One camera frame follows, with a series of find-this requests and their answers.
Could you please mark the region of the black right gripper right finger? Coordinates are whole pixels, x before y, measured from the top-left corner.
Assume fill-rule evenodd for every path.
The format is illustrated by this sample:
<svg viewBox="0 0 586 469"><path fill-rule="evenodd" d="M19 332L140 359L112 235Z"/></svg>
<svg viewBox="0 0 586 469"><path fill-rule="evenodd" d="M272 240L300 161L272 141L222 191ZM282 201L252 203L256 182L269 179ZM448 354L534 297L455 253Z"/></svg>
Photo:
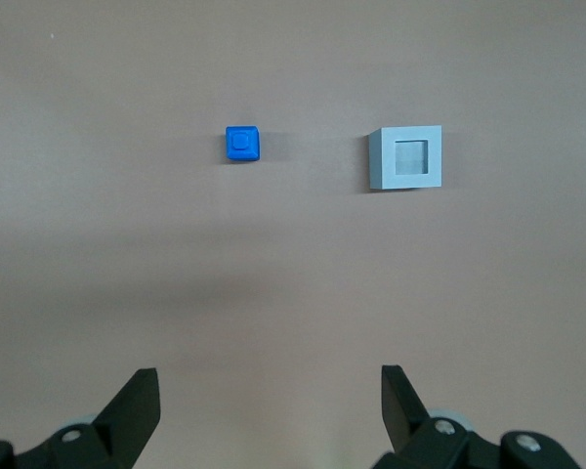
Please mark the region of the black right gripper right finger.
<svg viewBox="0 0 586 469"><path fill-rule="evenodd" d="M448 416L432 416L403 368L381 368L382 417L393 450L377 468L577 468L556 440L525 430L505 433L493 444Z"/></svg>

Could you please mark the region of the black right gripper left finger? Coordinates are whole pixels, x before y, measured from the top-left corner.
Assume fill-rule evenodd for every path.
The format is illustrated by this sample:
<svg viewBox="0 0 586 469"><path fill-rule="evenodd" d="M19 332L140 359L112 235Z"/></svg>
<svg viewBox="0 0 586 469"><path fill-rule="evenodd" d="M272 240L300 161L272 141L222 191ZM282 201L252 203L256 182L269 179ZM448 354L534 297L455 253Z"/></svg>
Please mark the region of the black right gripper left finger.
<svg viewBox="0 0 586 469"><path fill-rule="evenodd" d="M132 468L160 421L157 370L137 370L90 423L68 425L16 454L0 440L0 468Z"/></svg>

